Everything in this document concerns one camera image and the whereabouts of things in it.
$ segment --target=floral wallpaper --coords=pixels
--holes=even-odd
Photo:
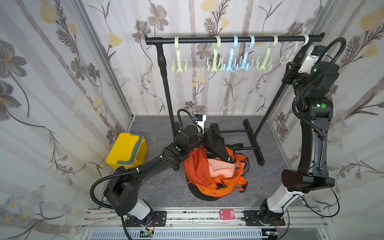
[[[329,224],[337,239],[382,239],[384,214],[382,163],[384,130],[384,6],[380,1],[341,1],[330,19],[322,42],[345,37],[347,46],[336,62],[340,76],[326,97],[333,101],[334,117],[328,131],[327,164],[336,179],[340,212]],[[292,114],[292,88],[272,114],[270,123],[293,168],[301,156],[301,126]],[[309,199],[326,215],[337,211],[328,189],[312,191]]]
[[[2,238],[80,239],[129,119],[70,2],[1,2],[0,25]]]
[[[145,36],[308,34],[326,1],[83,0],[83,4],[134,114],[168,114],[156,48],[145,44]],[[173,111],[264,114],[285,71],[280,58],[294,45],[280,42],[271,51],[273,67],[268,73],[255,66],[246,72],[209,73],[206,61],[213,61],[213,45],[182,44],[181,58],[187,59],[185,74],[171,71],[175,47],[164,45]],[[230,44],[223,43],[217,58],[228,59],[229,50]],[[240,59],[245,50],[245,43],[239,44],[234,58]],[[248,61],[263,57],[265,52],[265,43],[255,43]]]

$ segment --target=pink fabric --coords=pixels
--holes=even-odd
[[[232,177],[237,167],[240,167],[237,163],[223,162],[216,159],[208,158],[209,176],[218,177],[220,175],[224,177]]]

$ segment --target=white hanger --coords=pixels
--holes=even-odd
[[[298,50],[299,48],[301,48],[301,47],[307,45],[307,43],[309,42],[309,39],[310,39],[309,36],[308,36],[308,34],[301,34],[301,35],[299,35],[299,36],[304,36],[304,38],[305,38],[304,44],[301,45],[301,46],[299,46],[299,42],[297,41],[297,42],[295,43],[295,50],[293,51],[292,55],[291,55],[291,51],[289,51],[288,54],[287,54],[287,56],[285,57],[285,60],[286,60],[286,61],[283,61],[283,57],[284,57],[284,56],[282,56],[281,59],[280,59],[280,63],[282,63],[282,64],[286,64],[286,63],[288,63],[288,62],[292,62],[292,60],[295,58],[295,55],[296,55],[296,53],[297,53],[297,50]]]

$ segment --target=light green hanger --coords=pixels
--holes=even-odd
[[[208,68],[208,72],[210,73],[212,73],[213,71],[220,73],[223,70],[223,66],[221,66],[220,71],[217,69],[221,65],[221,58],[218,60],[218,64],[217,64],[217,50],[220,48],[221,40],[219,36],[215,36],[215,37],[217,39],[217,43],[214,43],[214,59],[212,61],[212,67],[209,66],[208,64],[209,58],[207,58],[207,68]]]
[[[263,63],[261,64],[261,66],[259,67],[259,64],[260,64],[260,62],[259,62],[259,58],[260,58],[260,56],[257,58],[257,60],[256,60],[256,69],[257,70],[263,70],[264,72],[269,72],[269,71],[271,71],[271,69],[272,69],[272,65],[271,65],[271,63],[272,63],[272,58],[271,58],[271,60],[269,61],[269,63],[267,64],[267,62],[268,62],[268,58],[269,58],[269,54],[271,53],[271,48],[274,48],[276,45],[277,45],[277,42],[278,42],[278,37],[277,37],[277,35],[272,35],[273,36],[273,39],[274,39],[274,41],[273,41],[273,45],[272,46],[270,46],[270,42],[268,42],[267,43],[267,45],[266,45],[266,55],[265,55],[265,58],[264,58],[264,61],[263,61]]]
[[[175,59],[172,59],[172,72],[173,73],[186,73],[187,72],[187,59],[185,59],[184,68],[181,67],[181,57],[180,57],[180,44],[179,44],[179,36],[175,37],[175,48],[176,48],[176,57],[177,57],[177,66],[175,65]]]

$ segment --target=yellow box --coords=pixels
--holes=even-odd
[[[148,146],[143,135],[121,133],[107,157],[107,164],[113,169],[126,169],[143,164]]]

